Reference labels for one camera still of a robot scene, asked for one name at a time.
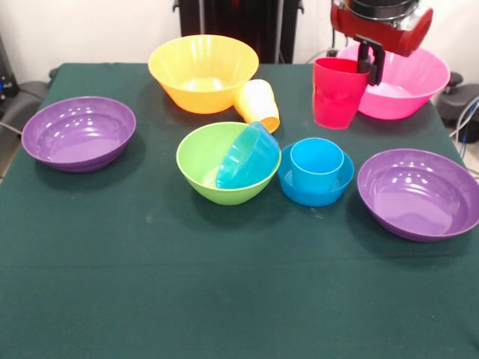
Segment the blue bowl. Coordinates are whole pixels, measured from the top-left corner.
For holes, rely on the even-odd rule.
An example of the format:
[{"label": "blue bowl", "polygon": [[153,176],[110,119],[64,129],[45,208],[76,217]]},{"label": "blue bowl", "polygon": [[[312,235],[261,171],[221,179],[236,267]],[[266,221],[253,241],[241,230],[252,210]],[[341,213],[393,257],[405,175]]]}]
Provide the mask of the blue bowl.
[{"label": "blue bowl", "polygon": [[216,187],[244,188],[261,182],[275,169],[281,148],[261,122],[236,138],[216,174]]},{"label": "blue bowl", "polygon": [[278,169],[281,189],[286,197],[307,207],[329,206],[339,200],[354,177],[354,164],[351,158],[346,153],[344,154],[344,163],[331,190],[328,192],[311,191],[297,187],[293,181],[293,164],[290,155],[292,148],[293,145],[291,144],[283,149],[281,164]]}]

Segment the green bowl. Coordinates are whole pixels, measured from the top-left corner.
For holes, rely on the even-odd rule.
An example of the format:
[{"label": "green bowl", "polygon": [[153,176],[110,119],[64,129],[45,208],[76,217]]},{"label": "green bowl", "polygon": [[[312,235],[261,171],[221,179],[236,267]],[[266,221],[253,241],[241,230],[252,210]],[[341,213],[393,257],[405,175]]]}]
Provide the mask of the green bowl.
[{"label": "green bowl", "polygon": [[235,189],[216,188],[216,174],[225,154],[247,123],[218,122],[202,126],[189,133],[177,149],[177,164],[190,185],[214,203],[226,206],[241,204],[260,193],[275,175],[279,160],[271,174],[249,187]]}]

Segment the bowl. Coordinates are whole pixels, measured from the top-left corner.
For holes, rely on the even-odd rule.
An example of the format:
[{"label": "bowl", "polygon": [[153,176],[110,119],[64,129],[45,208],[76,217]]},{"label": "bowl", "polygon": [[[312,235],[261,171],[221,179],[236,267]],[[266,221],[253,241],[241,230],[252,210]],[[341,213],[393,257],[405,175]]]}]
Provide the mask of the bowl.
[{"label": "bowl", "polygon": [[216,175],[216,187],[249,187],[264,180],[278,164],[280,153],[279,143],[261,122],[250,124],[223,158]]},{"label": "bowl", "polygon": [[246,123],[238,122],[212,123],[189,133],[178,146],[177,165],[181,173],[194,190],[214,203],[233,206],[251,200],[268,185],[281,163],[280,156],[269,176],[249,187],[216,187],[219,166],[246,127]]},{"label": "bowl", "polygon": [[230,108],[258,66],[253,48],[231,37],[210,34],[169,41],[148,59],[151,75],[171,99],[196,114]]},{"label": "bowl", "polygon": [[465,168],[435,153],[378,153],[362,165],[358,189],[376,220],[405,239],[441,241],[479,223],[479,184]]},{"label": "bowl", "polygon": [[123,103],[84,96],[53,103],[25,125],[22,145],[34,159],[60,171],[99,170],[125,149],[136,127]]},{"label": "bowl", "polygon": [[[339,58],[358,59],[359,44],[341,50]],[[438,56],[417,49],[408,58],[386,52],[379,86],[367,86],[359,111],[381,120],[399,120],[414,114],[449,82],[451,71]]]},{"label": "bowl", "polygon": [[311,191],[298,187],[293,180],[293,164],[291,150],[293,145],[285,147],[281,154],[281,165],[278,169],[279,182],[283,193],[293,202],[307,207],[329,206],[338,201],[346,191],[354,176],[354,164],[345,153],[344,163],[339,170],[335,184],[327,192]]}]

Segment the red cup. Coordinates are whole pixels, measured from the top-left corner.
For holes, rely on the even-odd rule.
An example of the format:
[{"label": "red cup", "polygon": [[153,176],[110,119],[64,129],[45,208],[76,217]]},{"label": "red cup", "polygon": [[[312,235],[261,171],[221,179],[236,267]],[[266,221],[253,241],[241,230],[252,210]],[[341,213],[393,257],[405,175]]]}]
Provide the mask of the red cup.
[{"label": "red cup", "polygon": [[314,122],[328,129],[347,129],[367,87],[367,73],[357,73],[357,61],[318,58],[313,66]]}]

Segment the cup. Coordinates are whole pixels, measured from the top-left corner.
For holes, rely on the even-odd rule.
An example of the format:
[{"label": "cup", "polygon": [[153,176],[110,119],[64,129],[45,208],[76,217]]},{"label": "cup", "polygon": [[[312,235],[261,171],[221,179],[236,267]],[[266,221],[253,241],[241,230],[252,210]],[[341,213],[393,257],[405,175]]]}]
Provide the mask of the cup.
[{"label": "cup", "polygon": [[275,94],[271,85],[264,80],[246,82],[238,90],[234,108],[248,124],[261,122],[270,133],[279,127],[279,110]]},{"label": "cup", "polygon": [[342,149],[324,138],[306,138],[296,142],[290,155],[293,183],[308,191],[331,190],[344,163]]},{"label": "cup", "polygon": [[357,61],[318,58],[313,66],[314,122],[328,129],[347,129],[366,91],[368,73],[357,73]]}]

